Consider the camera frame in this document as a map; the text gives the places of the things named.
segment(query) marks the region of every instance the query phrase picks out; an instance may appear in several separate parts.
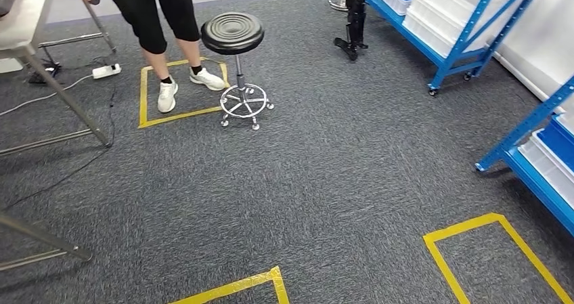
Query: black stool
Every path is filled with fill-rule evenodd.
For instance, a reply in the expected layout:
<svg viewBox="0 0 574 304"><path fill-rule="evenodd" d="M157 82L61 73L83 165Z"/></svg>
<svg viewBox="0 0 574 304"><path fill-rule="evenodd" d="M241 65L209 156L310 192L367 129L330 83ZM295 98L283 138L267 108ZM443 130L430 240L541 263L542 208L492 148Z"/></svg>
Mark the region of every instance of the black stool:
<svg viewBox="0 0 574 304"><path fill-rule="evenodd" d="M257 85L245 83L241 71L239 55L251 51L261 44L265 31L256 17L243 13L223 13L205 22L201 28L204 45L221 55L234 55L237 64L237 85L223 92L219 104L225 112L221 125L226 127L230 116L251 118L253 130L259 129L255 118L263 109L272 109L274 105L267 94Z"/></svg>

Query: power strip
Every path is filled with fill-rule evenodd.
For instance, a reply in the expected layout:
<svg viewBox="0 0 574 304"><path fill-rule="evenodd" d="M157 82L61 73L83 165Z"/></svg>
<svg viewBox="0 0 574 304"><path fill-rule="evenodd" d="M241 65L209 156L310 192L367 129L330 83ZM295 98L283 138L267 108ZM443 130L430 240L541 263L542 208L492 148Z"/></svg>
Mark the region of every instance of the power strip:
<svg viewBox="0 0 574 304"><path fill-rule="evenodd" d="M120 64L104 66L100 68L96 68L91 71L93 79L102 79L104 77L112 76L119 74L122 71Z"/></svg>

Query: stool seat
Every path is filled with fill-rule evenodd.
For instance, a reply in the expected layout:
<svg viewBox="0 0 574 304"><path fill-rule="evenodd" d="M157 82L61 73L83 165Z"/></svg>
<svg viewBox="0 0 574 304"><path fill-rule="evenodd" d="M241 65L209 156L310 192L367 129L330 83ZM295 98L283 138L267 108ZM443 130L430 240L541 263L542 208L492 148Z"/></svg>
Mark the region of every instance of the stool seat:
<svg viewBox="0 0 574 304"><path fill-rule="evenodd" d="M201 34L207 49L221 55L238 55L257 48L265 30L253 15L228 12L205 22Z"/></svg>

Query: yellow tape marking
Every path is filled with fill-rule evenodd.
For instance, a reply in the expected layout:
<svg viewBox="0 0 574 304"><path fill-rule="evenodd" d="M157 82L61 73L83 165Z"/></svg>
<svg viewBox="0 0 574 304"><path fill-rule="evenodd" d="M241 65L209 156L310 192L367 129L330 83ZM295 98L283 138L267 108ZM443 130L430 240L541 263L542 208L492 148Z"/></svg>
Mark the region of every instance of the yellow tape marking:
<svg viewBox="0 0 574 304"><path fill-rule="evenodd" d="M255 287L266 282L273 282L275 293L277 294L278 304L289 304L289 298L287 297L287 291L285 290L283 277L281 277L281 271L279 270L279 267L274 267L268 272L247 277L237 282L232 282L231 284L223 285L212 290L194 295L192 297L173 302L173 304L203 304L214 299L218 299L219 297L229 296L236 292L240 292L242 290L246 290L247 288Z"/></svg>
<svg viewBox="0 0 574 304"><path fill-rule="evenodd" d="M427 235L423 236L424 243L428 248L428 251L431 253L439 269L441 270L442 274L444 275L447 283L449 284L452 292L458 299L459 303L461 304L470 304L468 297L464 294L464 291L458 284L458 281L454 277L454 274L450 270L448 264L446 263L443 255L441 255L437 245L435 244L437 241L444 240L451 236L455 236L456 234L464 233L468 230L472 230L484 225L488 225L490 223L499 222L500 225L506 230L506 233L510 235L514 243L518 245L518 247L522 250L522 252L526 255L528 260L532 262L536 270L542 275L544 280L552 287L558 298L565 303L565 304L574 304L574 301L570 298L570 296L566 293L566 291L560 286L560 284L554 279L554 276L548 271L548 269L544 266L544 264L536 257L532 249L526 244L526 242L521 238L518 232L512 227L512 225L508 222L505 216L501 214L489 213L480 217L476 217L473 219L469 219L468 221L463 221L462 223L458 223L447 227L443 230L434 231L428 233Z"/></svg>
<svg viewBox="0 0 574 304"><path fill-rule="evenodd" d="M219 65L221 69L221 76L223 77L223 81L225 82L225 86L229 87L229 81L227 80L227 65L225 62L218 62L216 60L211 60L205 57L201 57L202 61L208 62L215 62ZM170 62L167 66L179 66L183 64L187 64L187 60L178 60L176 62ZM169 121L178 120L181 118L187 118L189 116L198 116L200 114L206 114L209 112L216 112L220 111L221 107L214 106L212 108L207 108L203 110L196 110L187 113L176 114L174 116L167 116L164 118L154 119L148 121L148 72L153 70L151 66L146 66L141 69L141 78L139 82L139 126L138 128L146 128L154 125L159 125L161 123L166 123Z"/></svg>

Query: shelving unit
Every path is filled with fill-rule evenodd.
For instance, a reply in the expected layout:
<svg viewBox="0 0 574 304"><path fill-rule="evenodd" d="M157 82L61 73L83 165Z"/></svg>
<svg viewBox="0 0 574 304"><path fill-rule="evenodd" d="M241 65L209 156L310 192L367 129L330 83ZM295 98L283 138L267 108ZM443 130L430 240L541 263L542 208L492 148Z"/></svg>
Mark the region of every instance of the shelving unit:
<svg viewBox="0 0 574 304"><path fill-rule="evenodd" d="M468 46L474 40L476 40L476 38L485 32L487 28L489 28L512 4L514 4L515 1L517 1L509 0L506 2L504 6L502 6L502 8L492 16L492 18L486 21L486 23L471 36L470 34L473 32L474 27L477 25L481 14L485 11L491 1L480 0L477 8L472 13L468 23L462 30L458 40L450 51L450 54L446 58L443 58L437 52L431 49L425 42L421 41L418 37L416 37L403 26L405 16L400 16L395 13L383 0L366 1L383 18L389 21L409 42L415 45L428 59L437 65L437 73L435 74L434 79L428 84L428 92L432 96L435 96L438 93L443 79L448 75L465 72L465 80L479 76L484 65L486 65L490 58L492 58L494 51L502 42L502 39L507 35L510 29L512 29L530 2L532 2L532 0L521 1L516 11L512 14L509 21L503 26L502 30L498 33L497 37L492 41L490 46L474 51L465 51ZM466 63L460 66L455 66L455 64L460 61L466 61Z"/></svg>
<svg viewBox="0 0 574 304"><path fill-rule="evenodd" d="M495 162L503 160L574 236L574 208L562 197L566 195L560 195L518 150L518 143L572 94L574 77L540 104L475 166L479 171L486 171Z"/></svg>

